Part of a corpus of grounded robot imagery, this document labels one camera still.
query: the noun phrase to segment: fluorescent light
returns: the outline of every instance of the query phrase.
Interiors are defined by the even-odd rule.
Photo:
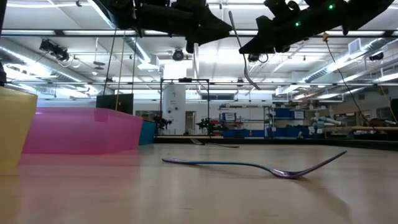
[[[356,79],[358,77],[360,77],[360,75],[352,75],[350,77],[344,78],[344,81],[340,80],[339,83],[350,82],[350,81],[353,81],[354,79]]]
[[[160,32],[160,31],[156,31],[156,30],[145,30],[144,34],[146,34],[146,35],[168,35],[168,33],[166,33],[166,32]]]
[[[82,6],[90,6],[88,3],[80,3]],[[70,4],[11,4],[8,3],[7,7],[23,7],[30,9],[44,9],[44,8],[57,8],[57,7],[76,7],[75,3]]]
[[[394,73],[391,75],[384,75],[381,78],[377,78],[377,79],[373,80],[373,82],[374,83],[386,82],[386,81],[394,80],[396,78],[398,78],[398,73]]]
[[[329,98],[333,98],[338,95],[339,95],[338,93],[325,94],[322,96],[318,96],[317,99],[329,99]]]
[[[238,90],[240,94],[246,94],[249,90]],[[275,94],[275,90],[253,90],[250,94]]]
[[[36,91],[34,88],[32,88],[32,87],[30,87],[28,85],[25,85],[25,84],[19,84],[19,85],[7,84],[6,86],[12,86],[12,87],[15,87],[15,88],[21,88],[23,90],[28,90],[28,91]]]
[[[347,95],[347,94],[351,94],[351,93],[356,93],[357,91],[363,90],[363,89],[365,89],[365,87],[357,88],[357,89],[354,89],[354,90],[350,90],[350,91],[345,92],[344,94]]]
[[[114,30],[64,30],[65,35],[114,35]],[[135,35],[136,31],[126,30],[126,35]],[[124,30],[117,30],[116,35],[124,35]]]
[[[150,63],[141,63],[137,68],[139,70],[159,70],[159,66]]]
[[[329,35],[343,35],[343,32],[340,30],[339,31],[329,30],[329,31],[326,31],[326,33]],[[361,36],[361,35],[363,35],[363,36],[365,36],[365,35],[380,36],[383,34],[384,34],[384,31],[381,31],[381,30],[354,30],[354,31],[349,31],[347,36],[348,37],[351,35],[354,35],[354,36]]]
[[[3,30],[2,35],[55,35],[54,30]]]
[[[257,10],[265,10],[267,9],[263,4],[228,4],[223,5],[226,9],[257,9]]]
[[[258,30],[237,30],[238,35],[257,35]],[[229,34],[235,35],[234,31],[230,31]]]
[[[70,90],[70,89],[66,89],[66,88],[59,88],[57,90],[57,92],[59,92],[59,93],[61,93],[63,95],[73,96],[73,97],[76,97],[76,98],[87,97],[84,93],[80,93],[78,91]]]
[[[306,94],[301,94],[299,96],[296,96],[294,99],[295,100],[300,100],[300,99],[305,98],[305,97],[307,97]]]

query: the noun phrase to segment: ceiling beam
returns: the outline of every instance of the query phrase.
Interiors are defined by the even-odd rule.
[[[238,29],[239,37],[255,37],[256,29]],[[379,37],[398,37],[397,30],[356,30],[348,35],[343,35],[342,30],[327,31],[330,38],[379,38]],[[133,30],[126,31],[126,37],[135,37]],[[111,29],[4,29],[2,37],[123,37],[124,31],[118,30],[114,35]],[[145,30],[144,37],[169,37],[168,34],[153,30]],[[230,32],[229,37],[236,37]],[[314,35],[312,38],[323,38],[323,34]]]
[[[9,84],[49,84],[49,85],[104,85],[105,82],[23,82],[15,81],[9,82]],[[118,82],[107,82],[107,85],[118,85]],[[175,85],[202,85],[199,82],[192,83],[179,83],[174,82]],[[256,83],[259,86],[286,86],[286,85],[305,85],[305,86],[346,86],[344,83],[297,83],[297,82],[262,82]],[[132,82],[121,82],[120,85],[132,85]],[[160,85],[160,82],[134,82],[134,85]],[[236,86],[244,85],[251,86],[250,83],[231,83],[231,82],[210,82],[211,86]],[[398,83],[347,83],[348,86],[398,86]]]

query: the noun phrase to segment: cable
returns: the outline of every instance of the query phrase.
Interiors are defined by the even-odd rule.
[[[263,64],[267,63],[268,60],[269,60],[269,57],[268,57],[268,54],[266,54],[266,56],[267,56],[267,60],[265,60],[265,61],[263,62],[263,61],[261,61],[261,60],[259,59],[259,62],[261,62],[261,63],[263,63]]]
[[[234,29],[234,33],[236,36],[236,39],[238,40],[238,44],[239,46],[242,48],[242,43],[241,43],[241,39],[238,36],[238,32],[236,31],[236,26],[235,26],[235,22],[234,22],[234,17],[232,15],[232,11],[228,11],[228,15],[229,15],[229,19],[231,21],[231,25],[232,28]],[[244,54],[242,54],[243,56],[243,61],[244,61],[244,77],[249,81],[249,83],[254,86],[257,90],[261,90],[259,86],[257,86],[257,84],[255,84],[253,82],[253,80],[251,80],[250,76],[249,76],[249,72],[248,72],[248,63],[246,61],[246,57],[244,56]]]
[[[326,43],[326,46],[328,47],[328,50],[329,50],[329,53],[330,53],[331,58],[333,59],[334,63],[337,65],[336,60],[335,60],[335,57],[333,56],[333,54],[332,54],[332,52],[331,52],[331,50],[330,50],[330,46],[329,46],[329,43],[328,43],[328,42],[329,42],[329,40],[328,40],[328,34],[325,33],[325,34],[323,35],[323,41]],[[353,101],[354,101],[354,104],[355,104],[355,106],[357,107],[357,109],[359,110],[359,114],[361,115],[362,119],[364,119],[364,120],[368,123],[368,125],[369,125],[370,127],[372,127],[373,129],[375,129],[375,130],[377,131],[377,129],[370,123],[370,121],[369,121],[367,118],[365,118],[365,115],[363,115],[361,108],[359,107],[358,103],[357,103],[356,100],[355,100],[354,94],[351,92],[349,86],[347,85],[346,81],[344,80],[344,75],[343,75],[343,73],[340,71],[340,69],[339,69],[337,66],[336,66],[336,68],[337,68],[339,74],[341,75],[341,78],[343,79],[344,85],[347,87],[347,90],[349,91],[350,95],[352,96]]]
[[[118,94],[116,95],[116,107],[115,110],[118,110],[118,105],[119,105],[119,89],[120,89],[120,81],[122,79],[122,68],[123,68],[123,56],[124,56],[124,37],[126,36],[126,31],[124,31],[123,34],[123,46],[122,46],[122,60],[120,60],[120,69],[119,69],[119,83],[118,83]]]
[[[132,95],[132,112],[134,113],[134,76],[136,74],[136,55],[137,55],[137,42],[138,42],[138,32],[136,32],[136,39],[134,43],[134,58],[132,62],[132,82],[131,82],[131,95]]]
[[[109,55],[108,70],[106,71],[104,92],[102,93],[102,96],[105,95],[106,84],[107,84],[107,82],[108,82],[109,69],[111,68],[111,60],[112,60],[112,53],[113,53],[113,47],[114,47],[114,40],[115,40],[115,38],[116,38],[116,31],[117,31],[117,30],[118,30],[118,28],[115,28],[115,29],[114,29],[113,41],[112,41],[112,47],[111,47],[111,53],[110,53],[110,55]]]

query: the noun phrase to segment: black robotic arm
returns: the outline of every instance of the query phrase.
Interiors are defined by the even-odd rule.
[[[300,10],[297,3],[266,0],[275,15],[256,19],[258,33],[243,46],[241,54],[273,54],[287,52],[290,45],[326,30],[342,26],[344,35],[358,30],[384,12],[394,0],[305,0],[308,8]]]
[[[187,52],[199,45],[229,36],[232,27],[214,16],[206,0],[93,0],[105,16],[120,29],[156,30],[183,35]]]

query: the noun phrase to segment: metal frame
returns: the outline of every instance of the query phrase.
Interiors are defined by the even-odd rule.
[[[233,83],[233,82],[210,82],[207,79],[199,79],[202,81],[208,82],[208,87],[210,85],[220,85],[220,86],[236,86],[236,85],[244,85],[244,86],[251,86],[250,83]],[[29,81],[14,81],[8,82],[9,84],[27,84],[27,85],[34,85],[34,84],[49,84],[49,85],[105,85],[105,82],[29,82]],[[163,82],[134,82],[135,85],[159,85]],[[201,85],[201,83],[178,83],[177,85]],[[344,83],[297,83],[297,82],[260,82],[256,83],[259,86],[286,86],[286,85],[306,85],[306,86],[345,86]],[[118,85],[118,83],[110,83],[107,82],[106,85]],[[120,85],[132,85],[132,82],[121,82]],[[358,86],[358,87],[367,87],[367,86],[398,86],[398,83],[347,83],[348,86]]]
[[[2,24],[4,22],[4,17],[6,16],[7,0],[0,1],[0,36],[2,34]]]
[[[210,89],[210,80],[209,79],[201,78],[201,79],[190,79],[190,80],[191,81],[196,81],[197,85],[202,85],[200,83],[200,81],[207,82],[207,89],[208,90]],[[171,83],[174,83],[174,81],[176,81],[177,83],[181,83],[181,84],[184,84],[184,85],[192,83],[192,82],[179,82],[178,79],[168,79],[168,78],[161,78],[160,79],[160,118],[163,118],[163,105],[162,105],[162,103],[163,103],[163,83],[164,83],[164,81],[171,81]],[[210,121],[210,91],[207,91],[207,118]]]
[[[130,34],[125,37],[136,37],[136,32],[129,30]],[[257,29],[238,29],[239,37],[255,37]],[[343,35],[342,30],[329,30],[330,38],[398,38],[396,30],[356,30],[351,31],[348,35]],[[124,37],[123,30],[114,35],[114,29],[4,29],[0,34],[3,37]],[[170,37],[163,32],[146,30],[143,37]],[[173,37],[183,37],[182,35],[173,35]],[[234,32],[230,32],[229,37],[236,37]],[[314,35],[311,38],[323,38],[323,34]]]

